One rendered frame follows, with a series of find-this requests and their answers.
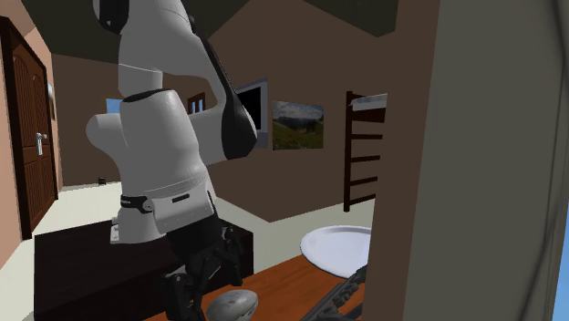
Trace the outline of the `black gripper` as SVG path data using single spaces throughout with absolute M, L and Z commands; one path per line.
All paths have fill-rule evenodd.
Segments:
M 210 281 L 225 266 L 229 270 L 229 284 L 243 284 L 243 246 L 233 227 L 222 226 L 217 214 L 168 232 L 166 238 L 182 264 L 187 264 L 193 255 L 212 245 L 207 259 L 207 280 Z M 193 278 L 184 265 L 163 274 L 160 284 L 166 317 L 170 321 L 206 321 L 201 299 L 195 300 L 198 292 Z

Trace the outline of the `grey rounded stone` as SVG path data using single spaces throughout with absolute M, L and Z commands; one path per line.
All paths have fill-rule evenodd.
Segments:
M 259 304 L 256 292 L 230 290 L 216 297 L 207 307 L 209 321 L 251 321 Z

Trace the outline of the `dark robot stand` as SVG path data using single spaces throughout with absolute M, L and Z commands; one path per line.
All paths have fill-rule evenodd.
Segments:
M 114 244 L 110 228 L 104 221 L 36 236 L 34 320 L 145 321 L 165 313 L 199 321 L 164 277 L 185 271 L 169 238 Z

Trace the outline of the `white plate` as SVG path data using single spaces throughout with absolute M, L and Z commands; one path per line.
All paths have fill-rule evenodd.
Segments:
M 300 250 L 317 268 L 347 279 L 367 264 L 370 237 L 369 227 L 331 225 L 306 234 Z

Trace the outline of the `dark framed window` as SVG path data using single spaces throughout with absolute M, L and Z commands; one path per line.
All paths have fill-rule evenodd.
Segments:
M 205 109 L 205 93 L 196 94 L 187 99 L 188 113 L 195 114 L 204 111 Z

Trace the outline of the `brown wooden door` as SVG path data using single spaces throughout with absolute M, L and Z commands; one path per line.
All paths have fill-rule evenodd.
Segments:
M 58 199 L 47 68 L 5 16 L 0 16 L 0 49 L 20 230 L 28 240 Z

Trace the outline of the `black ornate frame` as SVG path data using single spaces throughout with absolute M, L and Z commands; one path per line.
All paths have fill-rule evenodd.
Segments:
M 345 315 L 338 309 L 345 305 L 359 286 L 366 282 L 367 266 L 357 269 L 343 283 L 338 283 L 299 321 L 357 321 L 361 317 L 363 304 L 360 303 Z

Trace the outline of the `landscape wall picture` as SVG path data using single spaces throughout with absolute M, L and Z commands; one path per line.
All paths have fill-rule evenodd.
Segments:
M 272 102 L 273 150 L 318 150 L 324 148 L 322 106 Z

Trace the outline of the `grey framed black wall picture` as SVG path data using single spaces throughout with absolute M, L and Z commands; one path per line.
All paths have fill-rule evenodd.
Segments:
M 236 93 L 252 117 L 258 132 L 268 131 L 268 81 L 267 78 L 258 79 L 250 84 L 236 89 Z

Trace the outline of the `small wall picture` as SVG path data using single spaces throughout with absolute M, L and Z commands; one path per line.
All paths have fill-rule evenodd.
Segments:
M 51 119 L 55 120 L 56 119 L 56 105 L 55 105 L 55 92 L 54 92 L 54 88 L 52 86 L 51 83 L 47 83 L 47 94 L 48 94 L 48 100 L 49 100 L 49 107 L 50 107 L 50 115 L 51 115 Z

